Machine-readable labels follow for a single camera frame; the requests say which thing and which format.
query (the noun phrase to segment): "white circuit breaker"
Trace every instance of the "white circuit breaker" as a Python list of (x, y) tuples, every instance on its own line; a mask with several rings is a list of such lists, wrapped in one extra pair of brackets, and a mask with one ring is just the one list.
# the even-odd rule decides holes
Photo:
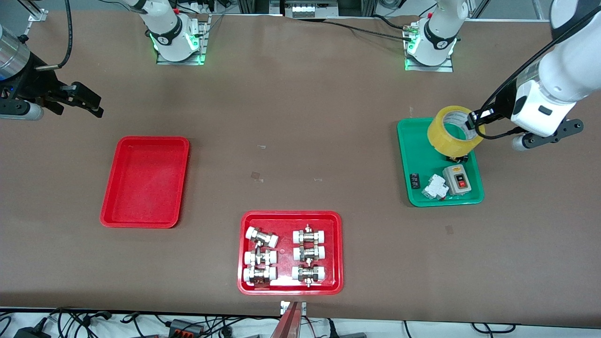
[(445, 184), (445, 179), (438, 176), (437, 174), (432, 175), (428, 181), (428, 186), (425, 187), (421, 193), (427, 198), (433, 200), (443, 200), (447, 196), (449, 187)]
[(472, 191), (468, 175), (465, 173), (462, 164), (445, 168), (445, 170), (442, 171), (442, 176), (445, 178), (451, 196), (463, 195)]

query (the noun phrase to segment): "brown table surface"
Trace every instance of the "brown table surface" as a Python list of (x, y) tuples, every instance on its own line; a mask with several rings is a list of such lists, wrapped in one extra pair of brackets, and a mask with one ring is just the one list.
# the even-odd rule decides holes
[[(601, 326), (600, 95), (571, 112), (585, 131), (558, 144), (522, 153), (509, 138), (483, 142), (481, 204), (412, 207), (403, 180), (397, 122), (478, 108), (549, 41), (548, 24), (466, 23), (454, 73), (406, 72), (399, 41), (282, 17), (225, 17), (202, 67), (155, 66), (132, 13), (75, 12), (73, 27), (57, 74), (99, 93), (105, 116), (0, 121), (3, 306), (275, 315), (285, 298), (308, 301), (310, 316)], [(61, 13), (30, 36), (43, 60), (62, 59)], [(99, 223), (126, 135), (190, 139), (170, 230)], [(340, 213), (344, 289), (242, 295), (240, 218), (253, 209)]]

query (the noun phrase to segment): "green tray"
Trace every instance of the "green tray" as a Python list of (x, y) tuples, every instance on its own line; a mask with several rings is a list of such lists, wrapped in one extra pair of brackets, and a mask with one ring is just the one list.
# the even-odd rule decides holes
[[(463, 204), (477, 204), (484, 200), (484, 188), (482, 188), (482, 179), (478, 170), (476, 155), (472, 150), (469, 152), (469, 159), (463, 163), (465, 172), (468, 175), (469, 183), (472, 185), (472, 191), (463, 196), (451, 196), (439, 201), (431, 200), (422, 195), (421, 191), (428, 185), (428, 180), (432, 175), (442, 176), (442, 170), (453, 165), (445, 159), (443, 154), (434, 149), (428, 141), (428, 126), (432, 118), (406, 118), (399, 121), (397, 125), (398, 143), (401, 148), (401, 158), (403, 160), (403, 170), (405, 174), (405, 184), (407, 185), (407, 195), (409, 201), (414, 206), (451, 206)], [(445, 125), (449, 133), (457, 138), (463, 138), (463, 132), (457, 126), (451, 124)], [(409, 175), (419, 174), (420, 189), (411, 189)]]

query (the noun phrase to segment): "empty red tray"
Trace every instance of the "empty red tray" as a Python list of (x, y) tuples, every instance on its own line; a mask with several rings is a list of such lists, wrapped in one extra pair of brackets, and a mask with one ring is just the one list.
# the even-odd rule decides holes
[[(292, 266), (301, 263), (294, 261), (293, 248), (299, 245), (292, 243), (292, 232), (303, 230), (307, 224), (317, 231), (323, 230), (326, 258), (315, 261), (315, 265), (324, 266), (326, 278), (307, 287), (305, 283), (292, 279)], [(267, 287), (255, 287), (244, 281), (242, 270), (244, 252), (254, 249), (255, 244), (246, 239), (248, 227), (260, 228), (262, 232), (272, 232), (279, 236), (275, 250), (278, 252), (278, 278), (272, 280)], [(333, 211), (249, 211), (242, 217), (240, 226), (240, 249), (238, 254), (238, 290), (245, 295), (335, 295), (343, 287), (342, 258), (342, 220)]]
[(166, 229), (180, 213), (190, 142), (183, 137), (119, 140), (100, 222), (106, 227)]

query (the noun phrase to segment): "yellow tape roll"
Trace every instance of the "yellow tape roll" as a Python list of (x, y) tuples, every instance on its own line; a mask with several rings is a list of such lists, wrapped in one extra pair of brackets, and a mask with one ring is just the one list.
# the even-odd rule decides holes
[[(472, 111), (462, 106), (448, 106), (438, 112), (428, 127), (428, 140), (436, 151), (445, 156), (458, 158), (467, 155), (483, 140), (475, 130), (469, 130), (465, 125), (470, 112)], [(461, 128), (466, 139), (460, 140), (449, 134), (445, 123)], [(480, 126), (480, 131), (484, 134), (484, 126)]]

